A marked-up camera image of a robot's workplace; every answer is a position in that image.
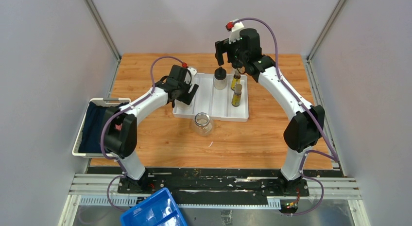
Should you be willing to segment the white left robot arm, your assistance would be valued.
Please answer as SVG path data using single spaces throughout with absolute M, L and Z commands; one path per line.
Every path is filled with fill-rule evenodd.
M 122 178 L 130 181 L 136 193 L 144 193 L 149 187 L 146 168 L 135 152 L 139 123 L 167 104 L 190 105 L 199 87 L 194 83 L 196 74 L 194 67 L 173 65 L 170 73 L 153 83 L 143 96 L 124 106 L 110 106 L 105 110 L 99 138 L 101 153 L 120 165 Z

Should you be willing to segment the black-lid shaker jar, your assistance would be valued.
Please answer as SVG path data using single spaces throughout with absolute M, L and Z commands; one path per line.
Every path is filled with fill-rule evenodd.
M 214 71 L 213 86 L 217 90 L 223 90 L 227 86 L 227 72 L 223 67 L 219 67 Z

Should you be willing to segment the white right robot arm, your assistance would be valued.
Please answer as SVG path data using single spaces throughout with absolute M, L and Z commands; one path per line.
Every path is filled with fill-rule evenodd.
M 262 53 L 256 29 L 241 29 L 215 42 L 215 58 L 220 66 L 225 63 L 224 54 L 233 68 L 242 69 L 270 92 L 288 117 L 289 123 L 283 133 L 288 150 L 278 174 L 277 188 L 282 195 L 291 195 L 302 179 L 308 151 L 321 137 L 325 110 L 304 99 L 280 72 L 277 60 Z

